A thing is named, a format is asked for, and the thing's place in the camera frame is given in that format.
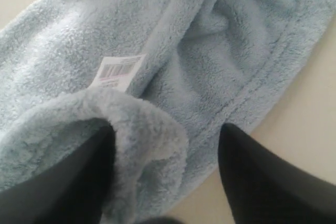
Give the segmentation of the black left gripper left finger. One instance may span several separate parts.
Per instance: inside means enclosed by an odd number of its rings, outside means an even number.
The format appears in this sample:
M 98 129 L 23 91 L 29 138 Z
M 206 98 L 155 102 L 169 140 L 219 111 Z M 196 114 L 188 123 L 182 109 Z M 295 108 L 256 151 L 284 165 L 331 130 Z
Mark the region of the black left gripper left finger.
M 100 223 L 115 154 L 115 132 L 102 127 L 56 165 L 1 192 L 1 223 Z

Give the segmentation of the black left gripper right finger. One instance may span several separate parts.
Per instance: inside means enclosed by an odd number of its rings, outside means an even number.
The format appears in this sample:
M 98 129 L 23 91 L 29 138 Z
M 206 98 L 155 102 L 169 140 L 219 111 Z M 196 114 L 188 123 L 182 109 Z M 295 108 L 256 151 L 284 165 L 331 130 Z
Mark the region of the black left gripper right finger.
M 231 123 L 220 131 L 218 168 L 235 223 L 335 223 L 334 184 L 285 161 Z

